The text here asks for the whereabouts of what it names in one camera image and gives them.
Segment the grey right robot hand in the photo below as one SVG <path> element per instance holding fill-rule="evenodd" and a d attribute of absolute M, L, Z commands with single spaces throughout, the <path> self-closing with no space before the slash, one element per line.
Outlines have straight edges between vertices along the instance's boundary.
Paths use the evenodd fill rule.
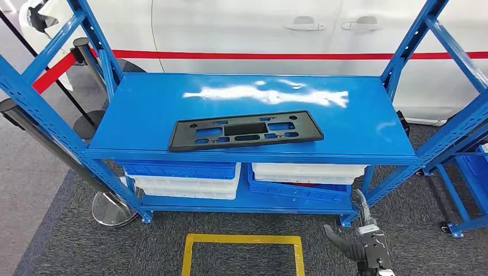
<path fill-rule="evenodd" d="M 348 259 L 356 262 L 357 275 L 394 275 L 385 233 L 371 216 L 365 195 L 361 190 L 355 189 L 352 199 L 359 208 L 361 226 L 357 228 L 357 234 L 361 242 L 349 243 L 336 235 L 331 226 L 325 224 L 327 239 Z"/>

